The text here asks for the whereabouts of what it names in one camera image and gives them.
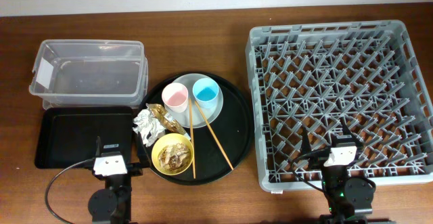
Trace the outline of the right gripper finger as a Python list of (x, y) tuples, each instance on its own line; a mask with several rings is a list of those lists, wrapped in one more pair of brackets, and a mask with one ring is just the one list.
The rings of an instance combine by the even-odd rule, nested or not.
[(302, 155), (311, 152), (311, 145), (309, 142), (308, 131), (305, 127), (302, 128), (302, 143), (301, 143), (300, 152)]
[(340, 122), (342, 125), (342, 135), (340, 136), (340, 141), (343, 143), (352, 143), (355, 146), (362, 146), (363, 144), (359, 138), (350, 131), (343, 118), (340, 119)]

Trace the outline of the white napkin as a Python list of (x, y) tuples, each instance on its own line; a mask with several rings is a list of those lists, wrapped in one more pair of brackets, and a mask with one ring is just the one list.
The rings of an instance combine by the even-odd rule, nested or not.
[(152, 146), (158, 139), (165, 135), (165, 127), (153, 115), (149, 109), (143, 109), (133, 119), (133, 130), (136, 134), (140, 134), (143, 145), (146, 147)]

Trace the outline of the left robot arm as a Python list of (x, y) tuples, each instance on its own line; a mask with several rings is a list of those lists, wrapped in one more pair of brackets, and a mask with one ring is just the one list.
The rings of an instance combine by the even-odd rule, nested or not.
[(131, 179), (143, 174), (139, 162), (127, 163), (119, 145), (105, 146), (101, 138), (96, 140), (95, 158), (92, 160), (92, 174), (105, 183), (88, 201), (92, 223), (125, 224), (131, 222)]

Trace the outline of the pink cup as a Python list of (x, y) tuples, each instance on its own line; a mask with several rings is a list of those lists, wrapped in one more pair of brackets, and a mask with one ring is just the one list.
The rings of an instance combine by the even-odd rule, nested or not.
[(187, 108), (189, 91), (181, 83), (170, 83), (162, 91), (164, 105), (173, 112), (182, 113)]

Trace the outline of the yellow bowl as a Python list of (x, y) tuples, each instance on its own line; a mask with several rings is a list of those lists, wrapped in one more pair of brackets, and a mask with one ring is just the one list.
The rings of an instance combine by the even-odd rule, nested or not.
[[(188, 165), (186, 165), (182, 171), (179, 171), (177, 173), (170, 173), (170, 172), (164, 170), (160, 166), (160, 163), (158, 160), (158, 155), (163, 150), (163, 148), (166, 147), (167, 145), (172, 145), (172, 144), (177, 144), (177, 143), (182, 143), (189, 148), (189, 150), (191, 152), (191, 160), (188, 162)], [(192, 148), (192, 144), (191, 144), (190, 140), (188, 140), (185, 136), (178, 134), (178, 133), (170, 133), (168, 135), (161, 137), (159, 140), (156, 141), (156, 143), (154, 144), (154, 146), (152, 148), (152, 164), (159, 173), (162, 173), (164, 175), (173, 176), (173, 175), (178, 175), (180, 173), (183, 173), (192, 165), (192, 157), (193, 157), (193, 148)]]

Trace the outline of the wooden chopstick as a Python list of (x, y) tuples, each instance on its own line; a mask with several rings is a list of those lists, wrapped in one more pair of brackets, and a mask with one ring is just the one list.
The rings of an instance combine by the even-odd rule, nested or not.
[(194, 148), (194, 138), (193, 138), (193, 115), (192, 115), (192, 101), (191, 98), (188, 98), (189, 101), (189, 130), (190, 130), (190, 142), (193, 148), (193, 157), (192, 157), (192, 169), (193, 169), (193, 178), (196, 179), (196, 162), (195, 162), (195, 148)]
[(225, 158), (227, 164), (229, 165), (229, 168), (230, 168), (231, 170), (234, 170), (234, 167), (233, 167), (233, 165), (232, 165), (230, 159), (228, 158), (228, 156), (227, 156), (225, 150), (223, 149), (223, 147), (222, 147), (222, 145), (221, 145), (221, 143), (220, 143), (218, 137), (217, 137), (216, 134), (214, 133), (212, 127), (210, 126), (210, 123), (208, 122), (206, 116), (204, 115), (204, 113), (203, 113), (203, 111), (202, 111), (200, 105), (198, 104), (198, 102), (194, 102), (194, 103), (195, 103), (196, 108), (198, 109), (200, 115), (201, 115), (202, 118), (204, 119), (204, 122), (206, 123), (206, 126), (208, 127), (208, 130), (210, 131), (212, 137), (214, 138), (216, 144), (218, 145), (218, 147), (219, 147), (219, 149), (220, 149), (220, 151), (221, 151), (221, 154), (224, 156), (224, 158)]

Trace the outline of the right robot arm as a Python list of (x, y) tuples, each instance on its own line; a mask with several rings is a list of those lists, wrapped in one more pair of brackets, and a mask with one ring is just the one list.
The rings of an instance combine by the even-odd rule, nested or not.
[(367, 223), (372, 213), (371, 203), (376, 189), (366, 177), (351, 177), (348, 167), (355, 164), (363, 151), (363, 144), (344, 122), (342, 133), (331, 136), (331, 145), (312, 150), (307, 130), (302, 130), (300, 160), (322, 174), (320, 192), (325, 196), (329, 214), (319, 217), (320, 223)]

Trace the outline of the blue cup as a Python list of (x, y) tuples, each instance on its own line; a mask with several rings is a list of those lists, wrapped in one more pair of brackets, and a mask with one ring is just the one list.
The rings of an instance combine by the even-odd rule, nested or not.
[(193, 84), (193, 96), (201, 108), (212, 108), (217, 104), (219, 86), (210, 78), (202, 78)]

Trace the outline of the gold snack wrapper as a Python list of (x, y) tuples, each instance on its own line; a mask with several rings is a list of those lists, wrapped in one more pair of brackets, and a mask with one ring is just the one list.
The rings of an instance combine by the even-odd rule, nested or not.
[(186, 130), (179, 122), (168, 112), (168, 110), (160, 104), (146, 104), (154, 117), (169, 131), (185, 136), (188, 140), (191, 139)]

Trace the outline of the food scraps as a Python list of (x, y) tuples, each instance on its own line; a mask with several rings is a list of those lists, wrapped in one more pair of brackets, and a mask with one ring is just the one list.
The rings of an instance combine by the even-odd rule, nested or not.
[(158, 160), (164, 170), (170, 173), (177, 173), (188, 165), (188, 162), (191, 160), (191, 152), (182, 143), (167, 145), (158, 155)]

